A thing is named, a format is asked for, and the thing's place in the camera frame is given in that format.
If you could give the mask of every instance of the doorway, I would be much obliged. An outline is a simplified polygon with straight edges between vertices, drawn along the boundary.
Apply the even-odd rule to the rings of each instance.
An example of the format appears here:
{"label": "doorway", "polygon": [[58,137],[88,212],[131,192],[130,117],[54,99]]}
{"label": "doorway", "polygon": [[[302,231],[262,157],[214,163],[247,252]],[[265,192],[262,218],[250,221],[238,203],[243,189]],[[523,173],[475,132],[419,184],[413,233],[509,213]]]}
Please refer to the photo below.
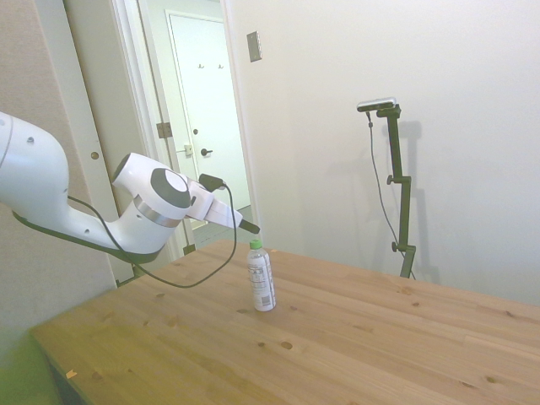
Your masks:
{"label": "doorway", "polygon": [[[119,3],[126,10],[128,29],[121,30],[129,36],[127,53],[132,46],[135,55],[128,64],[139,65],[133,69],[142,82],[145,100],[139,102],[153,99],[149,121],[170,123],[172,137],[165,144],[171,167],[194,180],[202,173],[224,179],[235,209],[251,211],[221,5],[208,0]],[[230,203],[226,191],[214,194]],[[192,229],[206,223],[187,225],[186,238],[197,244]]]}

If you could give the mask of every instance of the wooden table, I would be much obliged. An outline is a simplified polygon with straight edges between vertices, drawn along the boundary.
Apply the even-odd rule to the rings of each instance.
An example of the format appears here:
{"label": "wooden table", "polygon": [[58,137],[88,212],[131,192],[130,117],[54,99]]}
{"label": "wooden table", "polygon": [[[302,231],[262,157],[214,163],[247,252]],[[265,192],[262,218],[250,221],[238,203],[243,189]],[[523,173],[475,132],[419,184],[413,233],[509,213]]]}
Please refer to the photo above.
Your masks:
{"label": "wooden table", "polygon": [[[156,272],[187,284],[220,241]],[[540,404],[540,307],[271,251],[257,312],[248,247],[195,289],[148,276],[33,329],[96,404]]]}

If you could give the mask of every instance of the wall plate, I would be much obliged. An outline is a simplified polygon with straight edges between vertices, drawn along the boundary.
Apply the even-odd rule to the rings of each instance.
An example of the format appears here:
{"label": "wall plate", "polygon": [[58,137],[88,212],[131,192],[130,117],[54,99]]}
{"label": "wall plate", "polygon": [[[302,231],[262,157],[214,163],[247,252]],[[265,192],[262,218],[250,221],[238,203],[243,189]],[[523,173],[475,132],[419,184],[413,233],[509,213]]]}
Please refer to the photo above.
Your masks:
{"label": "wall plate", "polygon": [[247,49],[250,51],[250,60],[252,62],[260,61],[262,59],[259,31],[247,35]]}

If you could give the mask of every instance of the white door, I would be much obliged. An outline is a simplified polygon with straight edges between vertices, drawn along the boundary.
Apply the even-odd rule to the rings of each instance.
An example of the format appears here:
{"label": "white door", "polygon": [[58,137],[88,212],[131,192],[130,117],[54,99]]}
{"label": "white door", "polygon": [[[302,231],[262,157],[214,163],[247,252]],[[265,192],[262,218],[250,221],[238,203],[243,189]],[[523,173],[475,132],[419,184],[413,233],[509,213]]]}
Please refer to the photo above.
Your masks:
{"label": "white door", "polygon": [[[170,24],[197,172],[223,179],[235,208],[246,207],[250,198],[224,25],[174,14]],[[230,203],[226,192],[216,196]]]}
{"label": "white door", "polygon": [[[165,85],[159,74],[156,47],[151,35],[148,4],[143,0],[112,0],[112,3],[138,112],[144,152],[149,158],[180,172],[174,139],[160,139],[157,131],[157,124],[169,122],[170,116],[165,99]],[[168,38],[168,30],[165,29],[165,32],[165,37]],[[184,220],[167,241],[163,254],[160,255],[163,257],[162,261],[171,262],[184,256],[194,243],[191,224]],[[148,263],[145,267],[154,270],[164,265],[160,263],[154,267],[155,263],[157,264]]]}

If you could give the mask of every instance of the white wall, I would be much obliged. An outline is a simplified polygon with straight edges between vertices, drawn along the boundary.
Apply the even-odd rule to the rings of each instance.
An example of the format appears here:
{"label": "white wall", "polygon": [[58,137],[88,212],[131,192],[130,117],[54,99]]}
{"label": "white wall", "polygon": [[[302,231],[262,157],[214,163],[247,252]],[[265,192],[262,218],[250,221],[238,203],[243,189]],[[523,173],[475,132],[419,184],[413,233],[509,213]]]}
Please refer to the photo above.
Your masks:
{"label": "white wall", "polygon": [[[419,279],[540,305],[540,3],[227,0],[265,245],[399,274],[362,100],[395,96]],[[258,30],[262,60],[246,34]],[[383,197],[398,226],[386,123]]]}
{"label": "white wall", "polygon": [[[43,2],[53,8],[62,6],[60,0]],[[61,89],[57,79],[80,75],[80,71],[65,66],[57,70],[58,54],[50,51],[53,44],[47,43],[41,22],[44,27],[59,24],[58,32],[66,33],[67,21],[65,15],[58,19],[54,13],[40,14],[43,5],[37,9],[33,0],[0,1],[0,111],[32,122],[57,138],[69,163],[69,194],[88,200],[89,179],[73,135],[73,106],[65,106],[74,95],[84,94],[84,89],[75,81],[71,91]],[[84,108],[74,115],[81,118]],[[0,203],[0,258],[0,403],[60,403],[28,329],[114,289],[107,255],[24,227]]]}

